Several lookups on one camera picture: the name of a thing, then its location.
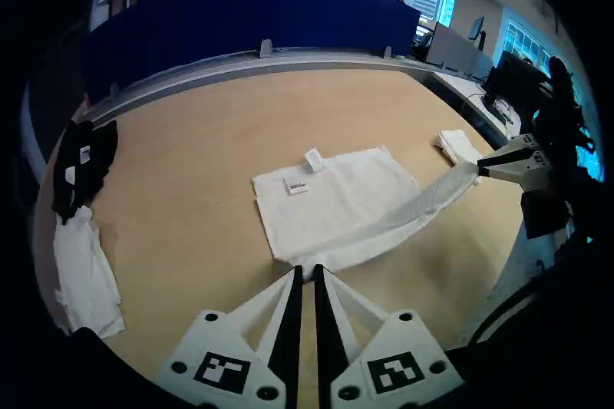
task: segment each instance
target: folded white towel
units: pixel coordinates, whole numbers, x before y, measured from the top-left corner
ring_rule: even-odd
[[[454,164],[464,161],[477,164],[477,161],[484,156],[471,145],[469,137],[461,129],[441,131],[435,138],[434,144],[441,148],[446,157],[450,158],[450,161]],[[481,180],[482,178],[478,177],[474,185],[480,183]]]
[[[53,248],[61,289],[56,297],[71,329],[87,327],[100,338],[123,331],[120,293],[89,208],[80,207],[65,225],[57,217]]]
[[[398,246],[452,204],[477,177],[463,163],[425,190],[379,147],[324,159],[317,173],[302,166],[257,176],[254,190],[273,257],[337,271]],[[305,183],[290,194],[285,178]]]

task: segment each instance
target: office desk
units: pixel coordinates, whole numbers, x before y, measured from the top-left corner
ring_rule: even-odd
[[[511,137],[511,134],[505,128],[505,124],[501,123],[484,106],[481,96],[486,94],[486,91],[478,83],[440,72],[433,72],[433,76],[462,97],[495,131],[500,132],[506,139]]]
[[[148,378],[201,310],[228,312],[283,273],[260,222],[254,176],[298,163],[314,145],[324,157],[385,145],[426,185],[450,168],[431,146],[442,129],[463,129],[479,151],[491,151],[443,101],[396,71],[242,78],[150,102],[117,123],[117,155],[92,209],[127,329],[105,342]],[[450,345],[510,254],[519,202],[518,186],[485,179],[396,249],[339,276],[382,308],[415,309]],[[40,205],[36,219],[49,213]],[[49,265],[43,244],[39,236],[39,266]],[[313,286],[303,292],[299,406],[315,407]],[[47,303],[52,296],[46,292]]]

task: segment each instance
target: office chair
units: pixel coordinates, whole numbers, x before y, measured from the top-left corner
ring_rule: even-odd
[[[409,53],[418,59],[419,61],[424,61],[427,58],[428,49],[431,46],[431,42],[433,41],[433,32],[428,31],[424,35],[422,35],[422,39],[418,42],[416,46],[412,46]]]

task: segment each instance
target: black cable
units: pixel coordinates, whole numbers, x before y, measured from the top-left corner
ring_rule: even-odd
[[[518,305],[524,299],[534,294],[538,288],[542,285],[544,275],[538,275],[536,278],[531,279],[526,285],[518,289],[510,297],[505,299],[500,305],[498,305],[487,317],[482,321],[482,324],[476,329],[471,336],[471,340],[467,344],[467,347],[472,347],[477,344],[484,332],[493,325],[493,323],[503,316],[506,312],[511,310],[514,306]]]

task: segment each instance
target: computer monitor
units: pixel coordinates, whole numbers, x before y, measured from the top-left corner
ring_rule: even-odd
[[[471,32],[469,32],[469,39],[471,41],[476,41],[477,37],[480,36],[480,32],[482,32],[482,27],[484,26],[484,16],[481,18],[477,18],[474,22],[474,26],[471,28]]]

